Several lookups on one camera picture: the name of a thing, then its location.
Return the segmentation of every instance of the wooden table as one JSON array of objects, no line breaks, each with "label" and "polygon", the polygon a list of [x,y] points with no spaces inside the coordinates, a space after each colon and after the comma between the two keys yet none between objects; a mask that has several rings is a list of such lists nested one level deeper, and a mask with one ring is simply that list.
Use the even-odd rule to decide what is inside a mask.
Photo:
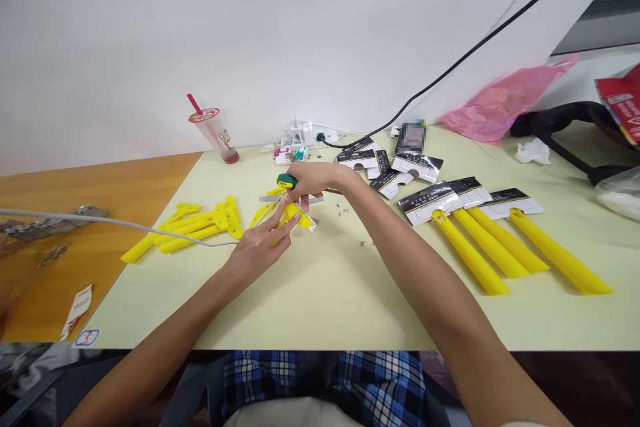
[{"label": "wooden table", "polygon": [[[0,177],[0,205],[66,213],[91,204],[109,210],[109,217],[151,226],[200,155]],[[0,254],[0,302],[10,304],[0,341],[57,342],[75,294],[93,284],[91,307],[69,335],[75,339],[122,272],[121,255],[144,235],[90,224],[30,244],[9,240]],[[38,268],[57,246],[67,251],[54,264]]]}]

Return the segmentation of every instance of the electrical outlet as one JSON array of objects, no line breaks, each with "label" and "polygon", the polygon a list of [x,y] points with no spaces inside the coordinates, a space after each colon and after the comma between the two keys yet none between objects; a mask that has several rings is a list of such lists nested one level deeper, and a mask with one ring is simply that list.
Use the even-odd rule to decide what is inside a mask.
[{"label": "electrical outlet", "polygon": [[309,145],[313,148],[315,148],[316,145],[318,148],[329,148],[328,145],[317,140],[320,133],[325,134],[325,140],[329,143],[335,143],[339,138],[338,133],[334,129],[323,127],[322,125],[316,125],[311,122],[305,122],[303,132],[305,134],[305,145]]}]

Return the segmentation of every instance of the black and white packaging card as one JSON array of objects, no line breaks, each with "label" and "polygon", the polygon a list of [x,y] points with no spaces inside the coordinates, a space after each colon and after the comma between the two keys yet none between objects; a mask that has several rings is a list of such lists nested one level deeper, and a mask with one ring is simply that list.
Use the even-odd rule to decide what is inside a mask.
[{"label": "black and white packaging card", "polygon": [[391,200],[398,194],[400,185],[407,185],[412,180],[413,175],[411,175],[410,173],[402,173],[389,168],[387,169],[386,173],[380,175],[369,185],[371,186],[371,188],[377,190],[386,198]]},{"label": "black and white packaging card", "polygon": [[542,205],[518,189],[491,192],[491,201],[478,208],[492,220],[509,217],[512,208],[522,210],[525,215],[542,214],[545,211]]},{"label": "black and white packaging card", "polygon": [[391,168],[403,173],[414,171],[422,180],[435,183],[442,169],[444,160],[422,154],[399,153],[393,159]]},{"label": "black and white packaging card", "polygon": [[355,145],[342,149],[342,151],[345,153],[353,153],[355,151],[363,151],[363,150],[376,151],[376,150],[382,150],[382,149],[380,148],[380,145],[378,145],[371,139],[371,137],[363,138],[361,141],[359,141]]},{"label": "black and white packaging card", "polygon": [[449,181],[449,185],[458,197],[465,209],[482,205],[493,200],[489,190],[485,189],[475,177],[465,177],[460,180]]},{"label": "black and white packaging card", "polygon": [[367,177],[369,178],[369,180],[377,179],[380,175],[382,175],[382,172],[386,172],[391,167],[386,150],[376,150],[375,159],[377,161],[377,166],[367,169]]},{"label": "black and white packaging card", "polygon": [[378,161],[373,150],[339,153],[336,160],[338,163],[346,165],[353,170],[360,170],[356,168],[358,165],[366,169],[375,168],[378,165]]},{"label": "black and white packaging card", "polygon": [[434,210],[443,210],[447,215],[462,208],[462,202],[447,182],[439,182],[398,201],[412,226],[431,220]]}]

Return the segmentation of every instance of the red and white paper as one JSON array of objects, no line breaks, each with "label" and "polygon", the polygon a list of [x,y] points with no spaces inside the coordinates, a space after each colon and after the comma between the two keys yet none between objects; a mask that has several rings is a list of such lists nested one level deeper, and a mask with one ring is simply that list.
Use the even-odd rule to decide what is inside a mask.
[{"label": "red and white paper", "polygon": [[73,299],[73,304],[71,304],[71,311],[69,311],[65,327],[62,329],[62,334],[60,334],[61,341],[69,337],[69,333],[78,323],[78,319],[82,314],[89,310],[89,306],[91,305],[92,286],[93,284],[90,284],[89,287],[75,294],[75,299]]},{"label": "red and white paper", "polygon": [[640,65],[598,79],[595,86],[623,135],[640,149]]}]

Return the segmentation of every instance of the black bag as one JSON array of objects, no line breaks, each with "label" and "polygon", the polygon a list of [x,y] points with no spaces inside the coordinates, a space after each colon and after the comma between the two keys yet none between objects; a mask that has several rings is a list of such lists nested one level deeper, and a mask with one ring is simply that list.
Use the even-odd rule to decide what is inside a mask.
[{"label": "black bag", "polygon": [[600,103],[592,101],[566,103],[565,105],[559,105],[558,107],[548,110],[524,113],[523,115],[520,115],[515,122],[513,122],[509,131],[511,132],[512,137],[528,137],[530,135],[535,135],[563,159],[585,172],[592,185],[596,185],[605,178],[632,168],[632,166],[625,167],[622,165],[602,165],[600,167],[591,167],[587,162],[580,160],[551,138],[551,134],[553,132],[567,128],[574,120],[594,123],[600,132],[604,133],[614,142],[635,150],[622,132],[620,132],[620,129],[615,123],[615,120],[611,117],[607,108]]}]

